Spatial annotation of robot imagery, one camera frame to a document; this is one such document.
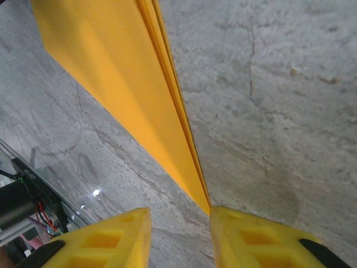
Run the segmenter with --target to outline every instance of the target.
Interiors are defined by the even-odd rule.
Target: crack
[[[253,57],[255,55],[255,33],[254,33],[254,27],[253,27],[253,16],[250,17],[250,30],[248,31],[250,34],[250,38],[252,38],[252,54],[249,59],[249,87],[250,87],[250,96],[253,95],[254,93],[254,84],[253,84],[253,72],[252,72],[252,62],[253,62]]]

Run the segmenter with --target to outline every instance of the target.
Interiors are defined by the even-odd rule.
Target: gray marble surface
[[[357,2],[160,0],[214,204],[357,265]],[[149,206],[150,267],[213,267],[208,219],[0,6],[0,136],[94,220]],[[97,197],[92,195],[100,190]]]

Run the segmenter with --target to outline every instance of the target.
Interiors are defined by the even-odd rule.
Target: yellow foam pad
[[[217,268],[324,268],[298,241],[318,240],[293,227],[214,206],[210,228]]]
[[[157,0],[32,0],[32,8],[50,55],[209,213]]]
[[[147,268],[151,241],[148,208],[138,208],[96,224],[62,234],[64,240],[43,268]]]

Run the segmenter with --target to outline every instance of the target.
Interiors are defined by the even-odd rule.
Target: pink object
[[[26,240],[26,238],[23,235],[20,235],[20,237],[23,240],[25,240],[27,243],[29,243],[31,247],[33,247],[34,249],[38,249],[39,247],[44,245],[37,237],[35,237],[32,240]]]

